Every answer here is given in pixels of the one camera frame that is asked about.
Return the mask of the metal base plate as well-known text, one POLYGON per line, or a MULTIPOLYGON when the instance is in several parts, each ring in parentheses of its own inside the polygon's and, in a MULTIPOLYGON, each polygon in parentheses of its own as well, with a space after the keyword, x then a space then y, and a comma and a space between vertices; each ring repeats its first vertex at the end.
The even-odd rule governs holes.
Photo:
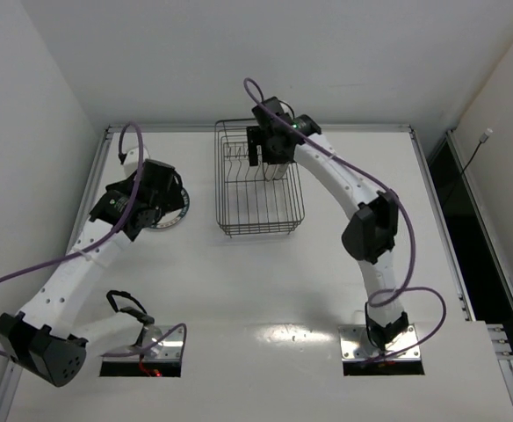
POLYGON ((143 330, 136 345, 114 349, 103 357, 108 360, 143 358, 147 362, 177 363, 182 359, 185 339, 186 329, 183 324, 152 325, 143 330))
POLYGON ((382 352, 368 339, 363 324, 343 325, 338 328, 343 362, 361 362, 382 355, 386 361, 421 362, 420 346, 415 326, 411 324, 385 346, 382 352))

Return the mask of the orange sunburst plate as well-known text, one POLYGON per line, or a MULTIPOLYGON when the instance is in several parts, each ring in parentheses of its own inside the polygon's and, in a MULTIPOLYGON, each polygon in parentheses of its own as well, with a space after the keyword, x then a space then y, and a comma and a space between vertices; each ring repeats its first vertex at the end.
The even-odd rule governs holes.
POLYGON ((263 174, 265 182, 278 180, 282 177, 279 164, 265 164, 263 174))

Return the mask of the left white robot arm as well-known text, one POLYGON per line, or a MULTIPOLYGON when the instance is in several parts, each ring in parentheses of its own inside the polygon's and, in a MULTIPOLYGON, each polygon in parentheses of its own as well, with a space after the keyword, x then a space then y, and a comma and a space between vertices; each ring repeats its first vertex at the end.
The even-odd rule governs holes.
POLYGON ((76 257, 60 264, 16 315, 0 316, 6 356, 42 380, 63 387, 87 357, 150 355, 162 342, 145 310, 116 309, 105 319, 77 327, 75 321, 96 282, 143 229, 184 206, 176 169, 152 159, 106 187, 74 244, 76 257))

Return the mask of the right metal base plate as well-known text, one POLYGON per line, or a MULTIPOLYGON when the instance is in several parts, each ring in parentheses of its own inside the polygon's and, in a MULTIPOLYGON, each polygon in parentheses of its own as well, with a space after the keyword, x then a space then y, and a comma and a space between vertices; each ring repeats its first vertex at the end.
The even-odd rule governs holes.
POLYGON ((385 346, 382 352, 368 339, 363 324, 343 325, 338 328, 343 362, 361 362, 382 355, 386 361, 421 362, 420 346, 415 326, 411 324, 385 346))

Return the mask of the green rimmed white plate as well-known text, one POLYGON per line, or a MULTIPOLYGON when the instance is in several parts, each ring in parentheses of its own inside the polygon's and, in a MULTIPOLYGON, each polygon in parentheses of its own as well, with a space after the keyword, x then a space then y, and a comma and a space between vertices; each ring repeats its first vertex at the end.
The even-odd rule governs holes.
POLYGON ((166 230, 171 229, 177 226, 188 214, 191 205, 190 195, 185 188, 182 188, 181 195, 184 200, 184 206, 180 209, 180 211, 168 221, 159 221, 152 225, 150 228, 153 230, 166 230))

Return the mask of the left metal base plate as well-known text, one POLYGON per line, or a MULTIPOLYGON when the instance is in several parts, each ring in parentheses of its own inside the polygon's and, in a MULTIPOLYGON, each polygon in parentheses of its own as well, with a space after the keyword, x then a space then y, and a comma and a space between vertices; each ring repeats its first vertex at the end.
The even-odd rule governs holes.
POLYGON ((143 358, 147 362, 177 363, 182 359, 185 339, 186 329, 183 324, 152 325, 143 330, 136 345, 114 349, 103 357, 108 360, 143 358))

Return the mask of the white plate grey flower pattern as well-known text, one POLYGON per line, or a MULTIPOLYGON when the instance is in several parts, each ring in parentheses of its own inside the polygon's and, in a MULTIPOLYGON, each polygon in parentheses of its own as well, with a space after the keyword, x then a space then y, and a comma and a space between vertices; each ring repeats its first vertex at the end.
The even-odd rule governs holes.
POLYGON ((276 167, 276 171, 274 173, 274 179, 275 180, 282 179, 285 176, 286 172, 288 171, 289 166, 290 166, 290 164, 278 164, 276 167))

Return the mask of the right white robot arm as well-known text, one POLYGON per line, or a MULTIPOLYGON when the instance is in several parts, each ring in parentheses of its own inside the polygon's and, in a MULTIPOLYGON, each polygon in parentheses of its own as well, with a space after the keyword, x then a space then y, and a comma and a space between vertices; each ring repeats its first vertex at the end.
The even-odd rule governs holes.
POLYGON ((306 115, 293 119, 278 98, 256 104, 252 113, 261 133, 263 157, 308 170, 347 216, 341 240, 358 262, 368 295, 366 332, 374 347, 385 350, 408 326, 408 315, 396 297, 393 269, 399 221, 394 193, 367 184, 365 177, 343 162, 314 120, 306 115))

